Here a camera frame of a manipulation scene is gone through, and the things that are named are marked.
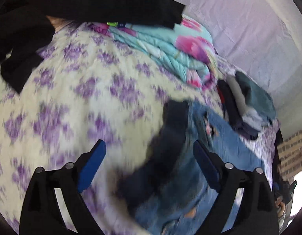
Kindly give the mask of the person right hand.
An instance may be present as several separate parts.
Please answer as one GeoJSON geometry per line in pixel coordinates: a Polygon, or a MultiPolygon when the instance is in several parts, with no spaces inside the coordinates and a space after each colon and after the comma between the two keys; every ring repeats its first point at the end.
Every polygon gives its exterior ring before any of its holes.
{"type": "Polygon", "coordinates": [[[285,208],[286,208],[286,205],[283,202],[283,197],[282,196],[279,196],[276,199],[275,206],[277,208],[277,216],[278,216],[278,218],[282,217],[283,214],[284,214],[284,212],[285,212],[285,208]]]}

